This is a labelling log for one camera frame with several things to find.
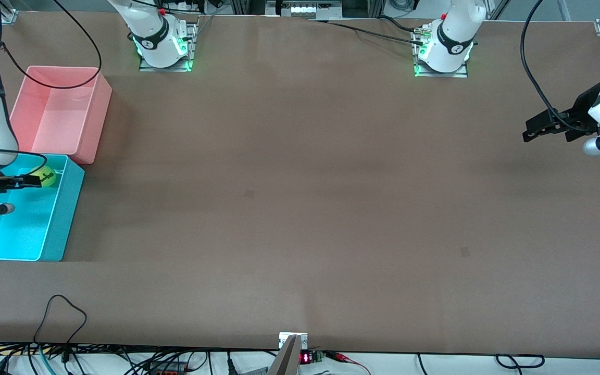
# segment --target green led light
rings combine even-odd
[[[142,56],[143,52],[141,52],[140,46],[138,46],[138,43],[134,41],[133,44],[135,44],[135,49],[136,49],[136,52],[138,52],[138,55]]]
[[[177,53],[180,55],[184,55],[186,53],[186,42],[179,41],[176,37],[172,38],[173,44],[176,45]]]

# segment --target blue plastic bin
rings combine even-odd
[[[65,155],[47,155],[57,173],[49,187],[28,187],[0,195],[0,204],[15,211],[0,216],[0,260],[60,261],[64,257],[85,171]],[[20,155],[2,169],[7,176],[26,173],[40,164],[38,157]]]

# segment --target metal mounting plate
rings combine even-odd
[[[284,346],[286,339],[288,339],[290,335],[300,335],[300,337],[302,337],[302,349],[306,351],[308,343],[307,333],[303,332],[279,332],[279,349],[281,349],[281,347]]]

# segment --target white floor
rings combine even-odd
[[[367,366],[372,375],[423,375],[414,354],[369,354],[346,353],[351,359]],[[227,375],[226,353],[212,353],[212,372],[216,375]],[[231,354],[238,373],[257,370],[270,366],[274,357],[264,352],[233,352]],[[132,361],[148,358],[145,354],[131,354]],[[190,368],[200,365],[205,354],[194,354]],[[33,358],[39,375],[49,375],[38,357]],[[529,359],[519,358],[520,365],[529,363]],[[123,375],[131,368],[127,361],[114,354],[84,354],[80,362],[88,375]],[[517,375],[516,370],[507,370],[497,365],[491,356],[453,356],[453,355],[423,355],[423,364],[428,375]],[[51,361],[51,366],[57,375],[66,375],[64,366],[59,358]],[[76,363],[68,364],[69,371],[81,375]],[[336,363],[324,359],[320,363],[301,366],[302,375],[315,375],[328,370],[337,375],[367,375],[358,366]],[[33,375],[26,356],[14,357],[9,363],[9,373],[12,375]],[[208,375],[209,366],[206,364],[194,375]],[[535,370],[523,370],[524,375],[600,375],[600,360],[580,360],[547,358],[545,366]]]

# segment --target electrical wire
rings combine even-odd
[[[219,14],[219,12],[221,12],[224,9],[226,9],[226,8],[217,9],[217,10],[215,10],[215,12],[213,14],[210,14],[210,17],[207,19],[207,21],[205,21],[205,23],[202,26],[200,26],[200,28],[198,28],[198,32],[196,33],[196,38],[198,38],[198,35],[201,34],[201,32],[207,26],[207,24],[210,23],[210,21],[212,21],[212,18],[214,18],[215,15]]]
[[[2,40],[2,32],[1,32],[1,30],[2,30],[2,10],[1,10],[1,8],[0,8],[0,47],[3,48],[4,52],[6,52],[7,55],[9,55],[9,58],[10,58],[10,61],[12,62],[12,64],[14,64],[14,66],[19,71],[21,71],[21,73],[23,73],[25,77],[31,79],[32,81],[38,83],[39,85],[45,86],[46,88],[48,87],[48,88],[51,88],[51,89],[62,89],[62,90],[80,88],[81,86],[84,86],[84,85],[90,83],[91,81],[93,81],[93,79],[95,79],[96,76],[98,76],[98,74],[101,72],[101,68],[103,66],[103,59],[101,57],[101,51],[98,50],[98,46],[96,45],[96,42],[93,40],[93,38],[90,35],[90,33],[88,33],[88,31],[84,28],[84,26],[82,26],[82,24],[69,12],[69,10],[67,10],[59,2],[59,0],[53,0],[53,2],[55,2],[55,4],[57,4],[57,6],[59,8],[61,8],[67,16],[69,16],[69,18],[71,20],[73,20],[73,22],[78,25],[78,28],[80,28],[83,31],[83,33],[85,33],[85,35],[87,36],[88,40],[90,40],[90,42],[94,46],[94,50],[96,51],[96,54],[97,54],[97,57],[98,57],[98,67],[97,67],[95,73],[90,78],[88,78],[88,80],[84,81],[83,83],[79,83],[77,85],[72,85],[72,86],[54,86],[54,85],[48,85],[47,83],[43,83],[43,82],[37,80],[36,78],[32,77],[26,71],[24,71],[24,69],[22,69],[22,67],[20,66],[20,64],[13,57],[12,53],[10,52],[10,50],[8,49],[8,47],[6,46],[6,43],[4,43],[4,41]]]
[[[501,357],[506,357],[508,358],[511,362],[512,362],[512,366],[511,365],[505,365],[504,363],[502,363]],[[525,357],[525,358],[540,358],[541,361],[539,363],[537,363],[536,365],[520,365],[515,358],[510,355],[510,354],[495,354],[495,361],[497,361],[497,365],[500,365],[503,368],[507,368],[508,370],[517,370],[518,375],[524,375],[522,373],[523,369],[534,369],[534,368],[539,368],[543,365],[545,365],[545,356],[530,356],[530,355],[524,355],[524,356],[518,356],[518,357]]]
[[[205,352],[205,359],[203,360],[203,362],[198,365],[197,368],[189,368],[189,362],[191,361],[191,356],[193,356],[193,354],[196,354],[196,352],[191,352],[191,354],[189,355],[189,358],[186,360],[186,372],[194,372],[196,370],[199,370],[201,367],[203,367],[205,365],[205,363],[207,363],[207,352]]]
[[[214,375],[214,372],[212,372],[212,355],[210,352],[207,352],[207,361],[210,364],[210,375]]]
[[[416,355],[418,356],[418,364],[421,365],[421,370],[423,370],[423,375],[427,375],[427,371],[423,365],[423,357],[421,357],[420,353],[416,353]]]
[[[415,45],[423,45],[423,42],[421,42],[421,41],[406,40],[405,38],[398,38],[397,36],[375,33],[374,31],[369,31],[369,30],[365,30],[365,29],[361,29],[361,28],[355,28],[354,26],[348,26],[347,24],[329,23],[329,22],[326,22],[326,23],[327,24],[333,24],[334,26],[340,26],[340,28],[347,28],[347,29],[351,29],[351,30],[354,30],[354,31],[360,31],[362,33],[366,33],[366,34],[369,34],[369,35],[378,36],[379,38],[386,38],[388,40],[403,41],[405,43],[411,43],[411,44],[415,44]]]
[[[39,327],[36,328],[36,332],[34,332],[34,337],[33,337],[33,341],[34,344],[38,344],[38,340],[36,339],[36,337],[39,334],[39,331],[41,330],[41,328],[43,327],[43,323],[45,323],[45,318],[47,318],[48,315],[48,309],[50,309],[50,303],[52,303],[52,300],[60,297],[61,299],[64,299],[64,301],[69,304],[69,306],[71,306],[72,308],[74,308],[76,311],[78,311],[79,313],[83,314],[83,322],[80,324],[80,326],[78,328],[76,328],[76,330],[73,331],[73,333],[69,336],[69,339],[66,340],[66,343],[69,344],[69,342],[71,342],[71,339],[73,339],[74,335],[76,335],[76,333],[78,333],[79,330],[81,330],[84,326],[85,323],[88,322],[88,314],[85,313],[85,310],[79,308],[78,306],[74,305],[73,302],[71,302],[68,298],[64,297],[64,295],[62,294],[55,294],[54,296],[50,297],[50,299],[48,299],[47,304],[45,305],[45,313],[43,313],[43,319],[41,319],[41,323],[39,324]]]
[[[34,372],[34,375],[39,375],[39,372],[36,371],[36,367],[34,366],[34,362],[31,360],[31,344],[27,346],[27,358],[29,359],[29,367],[31,367],[31,371]]]
[[[41,359],[41,363],[43,363],[43,365],[45,366],[45,370],[47,370],[50,373],[50,375],[57,375],[55,370],[53,370],[52,367],[50,367],[50,363],[48,363],[47,358],[45,358],[45,354],[43,353],[43,346],[41,346],[41,344],[39,344],[39,358]]]
[[[545,96],[545,93],[543,93],[543,90],[541,90],[541,86],[536,81],[536,78],[534,78],[533,74],[531,74],[531,71],[529,70],[529,66],[527,66],[527,57],[524,55],[524,41],[527,38],[527,28],[529,27],[529,23],[531,23],[531,18],[534,16],[536,9],[538,9],[538,7],[541,5],[542,2],[543,2],[543,0],[538,0],[538,2],[536,2],[534,4],[534,6],[531,8],[531,12],[529,12],[529,16],[527,17],[527,20],[524,22],[524,26],[522,28],[522,34],[520,35],[520,59],[522,61],[522,66],[524,68],[524,71],[527,74],[527,77],[529,78],[529,81],[531,81],[531,84],[534,85],[536,92],[538,92],[538,95],[541,97],[541,100],[543,100],[543,103],[548,108],[548,111],[550,112],[550,114],[553,117],[555,117],[557,119],[557,121],[559,121],[559,123],[561,123],[561,125],[569,128],[569,129],[572,129],[572,130],[581,131],[583,133],[589,134],[589,133],[591,133],[590,131],[576,128],[575,126],[571,126],[566,121],[564,121],[563,118],[561,118],[559,116],[559,114],[557,113],[557,110],[552,106],[552,104],[550,104],[550,100],[548,100],[548,98]]]
[[[368,373],[369,375],[372,375],[372,373],[371,373],[371,372],[369,372],[369,368],[365,367],[365,365],[362,365],[362,364],[360,364],[360,363],[357,363],[356,361],[354,361],[354,360],[351,360],[351,359],[350,359],[350,361],[349,361],[348,363],[350,363],[350,364],[352,364],[352,365],[358,365],[358,366],[360,366],[360,367],[364,368],[364,369],[365,369],[365,371],[367,371],[367,373]]]
[[[121,347],[122,352],[124,353],[124,355],[127,357],[127,361],[129,361],[129,365],[131,365],[131,368],[133,368],[133,362],[131,361],[131,357],[129,357],[129,354],[127,353],[127,351],[124,350],[124,347]],[[138,375],[138,371],[134,371],[133,375]]]
[[[388,21],[392,22],[398,29],[402,29],[409,33],[412,33],[415,30],[415,28],[407,28],[406,26],[402,26],[402,24],[398,23],[397,20],[395,20],[393,17],[388,17],[386,15],[380,15],[379,19],[387,19]]]
[[[38,156],[41,159],[43,159],[43,163],[40,164],[40,166],[38,166],[38,167],[36,167],[34,169],[31,169],[31,171],[29,171],[27,173],[24,173],[24,174],[21,174],[21,175],[18,175],[18,176],[14,176],[15,178],[23,178],[23,177],[29,176],[31,174],[34,174],[34,173],[40,171],[41,168],[45,167],[46,164],[48,164],[48,158],[47,158],[47,156],[45,156],[43,154],[37,154],[36,152],[26,152],[26,151],[19,151],[19,150],[15,151],[15,150],[12,150],[12,149],[0,149],[0,152],[3,152],[5,154],[19,154],[19,155]]]
[[[81,374],[86,375],[85,370],[83,370],[83,365],[80,364],[80,360],[78,359],[78,356],[76,355],[76,353],[71,351],[71,354],[73,354],[73,358],[76,359],[76,364],[78,365],[78,368],[80,369]]]

